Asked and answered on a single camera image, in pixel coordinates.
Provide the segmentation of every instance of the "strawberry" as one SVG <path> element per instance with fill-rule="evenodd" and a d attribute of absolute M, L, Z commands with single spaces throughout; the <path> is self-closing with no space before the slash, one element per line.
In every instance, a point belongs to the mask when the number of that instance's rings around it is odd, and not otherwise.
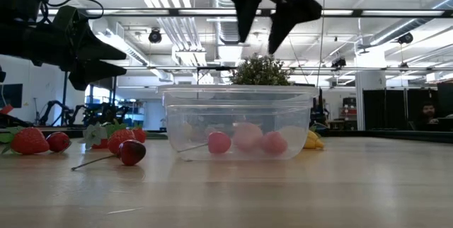
<path fill-rule="evenodd" d="M 19 128 L 11 141 L 10 148 L 20 154 L 37 154 L 49 150 L 49 143 L 42 132 L 34 127 Z"/>
<path fill-rule="evenodd" d="M 147 133 L 143 131 L 142 128 L 138 127 L 132 130 L 134 133 L 135 139 L 140 141 L 141 143 L 144 143 L 147 140 Z"/>
<path fill-rule="evenodd" d="M 108 147 L 108 139 L 101 139 L 101 143 L 99 145 L 93 144 L 91 146 L 92 149 L 106 149 Z"/>
<path fill-rule="evenodd" d="M 131 130 L 121 129 L 114 132 L 112 136 L 108 138 L 108 150 L 110 150 L 112 154 L 117 154 L 120 149 L 120 144 L 129 139 L 135 139 L 134 133 Z"/>
<path fill-rule="evenodd" d="M 71 146 L 69 136 L 64 132 L 54 132 L 46 138 L 50 151 L 60 153 Z"/>

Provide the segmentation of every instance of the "clear plastic bin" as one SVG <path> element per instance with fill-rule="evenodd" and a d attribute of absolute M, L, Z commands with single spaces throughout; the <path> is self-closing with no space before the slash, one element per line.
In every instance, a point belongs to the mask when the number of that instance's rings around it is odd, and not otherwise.
<path fill-rule="evenodd" d="M 172 85 L 157 91 L 163 94 L 168 139 L 184 160 L 290 159 L 304 146 L 317 96 L 306 86 Z M 217 142 L 208 146 L 213 132 L 223 135 L 219 144 L 231 141 L 221 154 L 212 153 Z"/>

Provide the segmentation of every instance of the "person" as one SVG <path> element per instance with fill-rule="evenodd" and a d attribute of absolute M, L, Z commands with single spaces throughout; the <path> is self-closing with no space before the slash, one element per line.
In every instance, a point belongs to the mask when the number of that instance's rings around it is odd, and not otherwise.
<path fill-rule="evenodd" d="M 437 124 L 439 124 L 439 120 L 436 116 L 434 104 L 425 102 L 423 104 L 422 113 L 415 122 L 417 130 L 434 130 Z"/>

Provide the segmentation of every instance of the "potted plant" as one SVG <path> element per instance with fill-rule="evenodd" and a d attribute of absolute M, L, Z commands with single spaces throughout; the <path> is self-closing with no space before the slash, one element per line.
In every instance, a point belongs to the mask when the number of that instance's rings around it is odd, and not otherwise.
<path fill-rule="evenodd" d="M 245 61 L 240 64 L 236 71 L 230 76 L 232 84 L 236 85 L 255 85 L 255 86 L 290 86 L 288 81 L 291 69 L 283 70 L 283 62 L 275 59 L 273 56 L 258 56 L 257 53 L 251 57 L 245 58 Z M 272 93 L 241 93 L 241 97 L 247 100 L 275 100 L 282 98 L 280 95 Z M 258 118 L 254 115 L 247 118 L 247 121 L 260 123 L 261 129 L 264 131 L 272 131 L 275 125 L 274 118 Z"/>
<path fill-rule="evenodd" d="M 291 69 L 282 70 L 283 62 L 273 56 L 258 56 L 257 53 L 245 58 L 230 80 L 236 85 L 290 86 Z"/>

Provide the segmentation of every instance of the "cherry stem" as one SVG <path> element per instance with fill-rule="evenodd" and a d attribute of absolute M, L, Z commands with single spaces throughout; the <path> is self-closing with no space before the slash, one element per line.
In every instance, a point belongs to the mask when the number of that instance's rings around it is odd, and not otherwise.
<path fill-rule="evenodd" d="M 191 148 L 188 148 L 188 149 L 180 150 L 180 151 L 178 151 L 178 153 L 186 152 L 186 151 L 189 151 L 189 150 L 193 150 L 193 149 L 197 149 L 199 147 L 205 147 L 205 146 L 207 146 L 207 144 L 203 144 L 203 145 L 200 145 L 200 146 L 196 146 L 196 147 L 191 147 Z"/>
<path fill-rule="evenodd" d="M 78 168 L 81 168 L 81 167 L 83 167 L 83 166 L 92 164 L 93 162 L 97 162 L 97 161 L 100 161 L 100 160 L 104 160 L 104 159 L 108 159 L 108 158 L 112 158 L 112 157 L 116 157 L 116 156 L 117 156 L 116 154 L 112 154 L 112 155 L 109 155 L 109 156 L 106 156 L 106 157 L 103 157 L 103 158 L 96 159 L 96 160 L 94 160 L 94 161 L 89 161 L 89 162 L 87 162 L 87 163 L 85 163 L 85 164 L 80 164 L 80 165 L 77 166 L 77 167 L 72 167 L 72 168 L 71 168 L 71 171 L 75 171 L 75 170 L 77 170 Z"/>

